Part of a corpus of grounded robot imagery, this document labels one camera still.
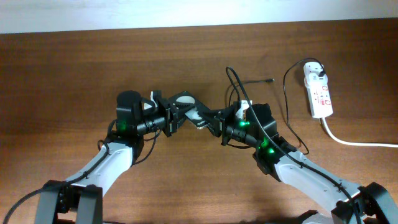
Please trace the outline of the black Galaxy smartphone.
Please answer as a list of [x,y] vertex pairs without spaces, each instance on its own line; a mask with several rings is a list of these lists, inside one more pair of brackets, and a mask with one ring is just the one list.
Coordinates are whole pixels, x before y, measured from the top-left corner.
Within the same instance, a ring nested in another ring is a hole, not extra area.
[[197,129],[203,129],[208,126],[207,121],[200,115],[200,112],[209,112],[210,109],[188,91],[171,96],[169,101],[178,108],[184,107],[185,104],[192,106],[188,111],[184,112],[184,115]]

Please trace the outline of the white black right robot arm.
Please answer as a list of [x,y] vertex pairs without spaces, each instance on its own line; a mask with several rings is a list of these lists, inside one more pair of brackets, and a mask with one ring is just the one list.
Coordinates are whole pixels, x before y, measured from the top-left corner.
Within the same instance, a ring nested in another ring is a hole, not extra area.
[[397,205],[389,192],[375,182],[360,186],[337,177],[310,161],[277,132],[268,104],[255,104],[245,118],[236,116],[237,105],[201,112],[209,130],[222,138],[253,147],[258,168],[279,182],[291,185],[331,213],[333,223],[397,223]]

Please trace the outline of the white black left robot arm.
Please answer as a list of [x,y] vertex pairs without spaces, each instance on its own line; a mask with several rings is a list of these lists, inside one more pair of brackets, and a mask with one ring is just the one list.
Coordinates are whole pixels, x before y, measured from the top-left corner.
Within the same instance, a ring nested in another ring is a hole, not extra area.
[[66,180],[50,180],[41,188],[35,223],[63,223],[59,214],[68,212],[76,212],[75,223],[103,223],[103,197],[121,174],[142,162],[144,136],[176,132],[196,100],[187,91],[170,98],[152,91],[144,98],[129,90],[116,103],[116,119],[98,141],[97,155]]

